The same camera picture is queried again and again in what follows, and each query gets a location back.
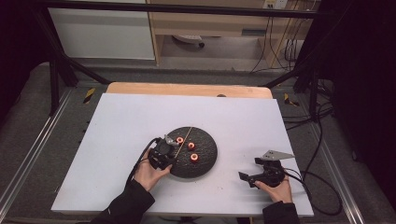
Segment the white paper sheet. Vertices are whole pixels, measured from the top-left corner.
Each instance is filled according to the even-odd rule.
[[[293,154],[276,100],[105,93],[52,206],[66,214],[100,212],[123,190],[149,141],[180,127],[209,133],[218,159],[194,179],[167,176],[151,194],[151,215],[260,216],[269,196],[238,172],[257,175],[255,157],[267,150]],[[299,172],[295,159],[282,161]],[[300,216],[313,216],[303,187],[290,180]]]

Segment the black round base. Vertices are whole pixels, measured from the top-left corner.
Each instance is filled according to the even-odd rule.
[[[172,139],[185,138],[190,127],[173,130],[168,135]],[[177,162],[171,170],[171,174],[181,178],[195,178],[206,174],[215,164],[218,157],[218,148],[215,140],[204,130],[192,127],[185,143],[177,155]],[[188,144],[195,144],[194,150],[189,150]],[[191,162],[191,154],[196,153],[199,157],[197,162]]]

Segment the black jacket sleeve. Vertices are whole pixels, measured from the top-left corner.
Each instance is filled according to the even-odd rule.
[[[262,209],[265,224],[299,224],[294,203],[273,203]]]
[[[91,223],[138,224],[143,214],[155,200],[139,183],[132,180],[124,192],[110,206],[94,218]]]

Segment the white cabinet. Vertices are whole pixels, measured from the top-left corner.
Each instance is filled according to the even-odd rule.
[[[147,12],[50,8],[49,13],[70,57],[154,60]]]

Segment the red ring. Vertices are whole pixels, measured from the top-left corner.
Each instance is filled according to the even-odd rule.
[[[193,154],[190,155],[190,160],[191,160],[192,163],[198,162],[198,159],[199,159],[198,154],[193,153]]]
[[[183,139],[182,137],[178,137],[178,138],[176,139],[176,141],[177,141],[179,144],[181,144],[181,143],[184,142],[184,139]]]
[[[194,149],[195,149],[195,144],[189,143],[189,150],[194,150]]]

